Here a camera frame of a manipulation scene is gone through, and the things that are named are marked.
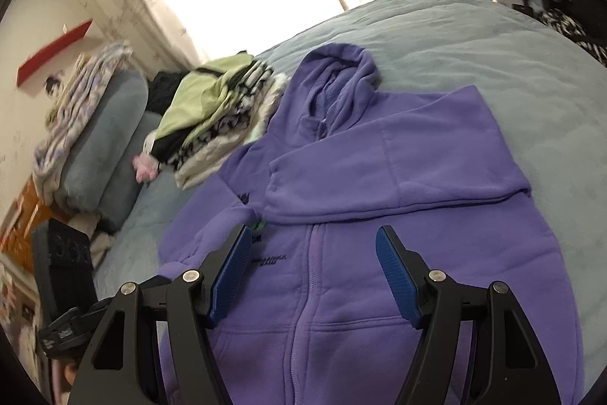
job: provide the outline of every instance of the purple hoodie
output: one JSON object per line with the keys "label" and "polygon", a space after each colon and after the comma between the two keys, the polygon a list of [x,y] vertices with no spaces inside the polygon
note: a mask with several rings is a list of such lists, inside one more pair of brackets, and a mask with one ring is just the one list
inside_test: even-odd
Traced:
{"label": "purple hoodie", "polygon": [[[160,244],[160,274],[174,278],[235,224],[267,222],[231,313],[211,333],[234,404],[395,402],[420,332],[399,315],[377,261],[375,234],[386,224],[457,282],[510,285],[563,404],[577,403],[571,285],[491,111],[476,87],[382,93],[376,78],[365,49],[310,52],[266,135],[202,184]],[[446,403],[459,403],[469,330],[462,325]],[[166,339],[162,365],[172,393]]]}

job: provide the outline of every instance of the bed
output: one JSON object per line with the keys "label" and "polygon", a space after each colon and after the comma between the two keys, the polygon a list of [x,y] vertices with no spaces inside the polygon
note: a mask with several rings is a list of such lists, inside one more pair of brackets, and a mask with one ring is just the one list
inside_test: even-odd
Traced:
{"label": "bed", "polygon": [[[377,0],[259,57],[292,74],[328,42],[369,49],[382,90],[480,89],[560,242],[582,324],[588,390],[607,364],[606,69],[560,34],[487,0]],[[171,179],[163,173],[139,194],[96,275],[100,297],[158,269],[155,244],[191,194]]]}

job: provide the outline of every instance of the black device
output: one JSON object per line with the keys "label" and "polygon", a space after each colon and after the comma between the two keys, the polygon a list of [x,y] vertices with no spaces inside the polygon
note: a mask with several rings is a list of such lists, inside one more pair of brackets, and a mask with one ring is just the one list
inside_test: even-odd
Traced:
{"label": "black device", "polygon": [[[160,320],[168,321],[184,405],[231,404],[206,331],[227,315],[251,243],[251,231],[236,226],[198,269],[174,281],[156,276],[126,283],[113,298],[88,311],[75,306],[42,329],[49,357],[80,356],[70,404],[165,404]],[[377,232],[376,252],[401,315],[421,330],[396,404],[444,403],[463,320],[473,321],[473,335],[462,405],[561,403],[535,332],[504,282],[488,288],[458,284],[405,249],[389,226]]]}

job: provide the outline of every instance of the zipper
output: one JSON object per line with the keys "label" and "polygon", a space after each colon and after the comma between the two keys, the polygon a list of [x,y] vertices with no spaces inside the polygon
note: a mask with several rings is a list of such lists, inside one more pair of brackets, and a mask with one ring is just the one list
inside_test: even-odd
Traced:
{"label": "zipper", "polygon": [[318,273],[316,264],[321,257],[320,253],[316,252],[318,249],[317,244],[320,244],[319,227],[319,225],[313,225],[312,233],[310,234],[310,243],[308,244],[308,295],[303,310],[295,324],[295,334],[291,348],[291,380],[293,384],[294,405],[299,405],[302,400],[302,383],[299,378],[305,369],[300,370],[297,365],[303,352],[308,351],[310,335],[309,333],[306,334],[306,331],[309,331],[307,326],[316,311],[316,278]]}

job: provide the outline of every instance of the red object on wall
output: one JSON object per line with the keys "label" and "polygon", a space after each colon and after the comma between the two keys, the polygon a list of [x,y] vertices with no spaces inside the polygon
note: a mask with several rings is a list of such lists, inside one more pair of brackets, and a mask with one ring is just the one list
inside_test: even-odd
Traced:
{"label": "red object on wall", "polygon": [[72,45],[72,43],[83,38],[92,22],[93,20],[88,20],[73,30],[68,31],[27,59],[17,71],[17,87],[20,87],[35,71],[40,69],[42,64],[55,57],[63,49]]}

